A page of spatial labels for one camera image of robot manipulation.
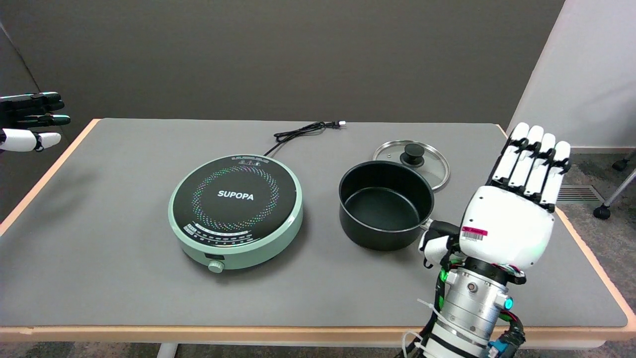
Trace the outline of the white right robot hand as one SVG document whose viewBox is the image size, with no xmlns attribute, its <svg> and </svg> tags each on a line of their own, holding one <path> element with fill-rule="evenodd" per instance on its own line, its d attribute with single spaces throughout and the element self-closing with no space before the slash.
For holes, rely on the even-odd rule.
<svg viewBox="0 0 636 358">
<path fill-rule="evenodd" d="M 450 254 L 516 272 L 532 267 L 550 242 L 570 152 L 568 142 L 540 125 L 517 124 L 459 226 L 432 221 L 422 234 L 425 265 L 440 265 Z"/>
</svg>

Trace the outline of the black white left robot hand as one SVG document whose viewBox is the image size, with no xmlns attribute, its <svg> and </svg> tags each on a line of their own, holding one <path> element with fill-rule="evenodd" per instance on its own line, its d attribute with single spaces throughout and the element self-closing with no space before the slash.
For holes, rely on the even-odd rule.
<svg viewBox="0 0 636 358">
<path fill-rule="evenodd" d="M 55 115 L 65 106 L 56 91 L 2 96 L 0 100 L 0 149 L 2 152 L 42 152 L 57 145 L 58 132 L 34 128 L 59 127 L 71 122 L 68 115 Z"/>
</svg>

